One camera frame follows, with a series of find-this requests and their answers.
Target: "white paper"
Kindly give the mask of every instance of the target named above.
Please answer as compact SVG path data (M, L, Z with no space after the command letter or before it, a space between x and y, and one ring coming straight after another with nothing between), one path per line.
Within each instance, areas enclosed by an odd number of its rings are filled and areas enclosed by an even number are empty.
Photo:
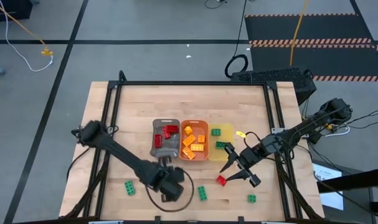
M313 164L314 174L319 180L328 180L341 177L342 173L334 169ZM321 204L332 208L344 210L344 199L336 192L320 194Z

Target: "orange bin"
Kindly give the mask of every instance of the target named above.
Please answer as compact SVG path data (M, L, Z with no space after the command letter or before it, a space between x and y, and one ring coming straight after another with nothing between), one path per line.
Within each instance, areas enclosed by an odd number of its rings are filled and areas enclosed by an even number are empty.
M204 150L203 151L193 151L193 153L196 155L193 159L189 159L182 150L185 148L185 145L183 144L183 140L185 140L189 135L186 134L184 131L184 128L190 126L193 130L193 135L196 137L196 140L192 144L203 144ZM206 137L206 141L199 143L198 138L199 135L203 135ZM187 160L187 161L203 161L208 159L209 150L208 150L208 124L205 121L199 121L199 120L185 120L181 123L181 150L179 151L179 157L181 159Z

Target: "red lego brick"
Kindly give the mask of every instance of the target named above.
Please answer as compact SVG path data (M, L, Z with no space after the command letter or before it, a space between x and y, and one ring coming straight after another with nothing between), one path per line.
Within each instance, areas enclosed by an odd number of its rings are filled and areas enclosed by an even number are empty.
M225 187L226 179L222 177L221 175L219 175L218 178L216 178L216 182L218 182L220 185Z
M166 130L166 127L163 127L163 133L165 139L169 139L171 137L171 134Z
M163 139L162 139L162 137L161 137L160 134L155 134L154 135L154 146L156 148L159 148L159 147L161 147L163 145L162 141L163 141Z
M166 129L167 132L169 132L171 134L179 132L179 128L176 125L167 125L167 126L165 126L165 129Z

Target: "yellow cable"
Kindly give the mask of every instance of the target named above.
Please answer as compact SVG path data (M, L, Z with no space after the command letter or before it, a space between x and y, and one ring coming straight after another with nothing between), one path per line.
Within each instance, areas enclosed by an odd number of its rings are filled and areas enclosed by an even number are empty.
M298 30L300 29L302 17L303 17L303 14L305 13L305 9L306 9L307 5L308 5L308 0L305 0L305 4L303 5L303 9L302 9L302 12L301 12L301 15L300 15L300 19L298 21L298 24L296 25L293 42L291 43L290 66L293 65L293 55L294 55L294 46L295 46L296 34L298 33Z
M37 35L33 34L29 29L27 29L26 27L24 27L19 21L17 21L17 19L15 19L14 17L10 16L9 13L7 13L5 10L3 10L3 8L1 6L0 6L0 10L3 13L5 13L14 22L16 22L17 24L19 24L21 26L21 28L23 28L27 33L29 33L30 35L32 35L33 37L35 37L36 39L38 39L45 46L45 49L47 49L47 46L46 46L45 42L40 37L38 37Z

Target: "yellow tray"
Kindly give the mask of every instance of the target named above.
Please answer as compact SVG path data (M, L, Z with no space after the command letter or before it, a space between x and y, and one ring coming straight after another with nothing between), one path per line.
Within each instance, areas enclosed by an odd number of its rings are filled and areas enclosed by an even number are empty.
M212 129L220 129L220 136L212 136ZM231 124L209 124L209 157L211 161L227 161L227 153L224 149L217 149L216 142L231 142L233 143L233 126Z

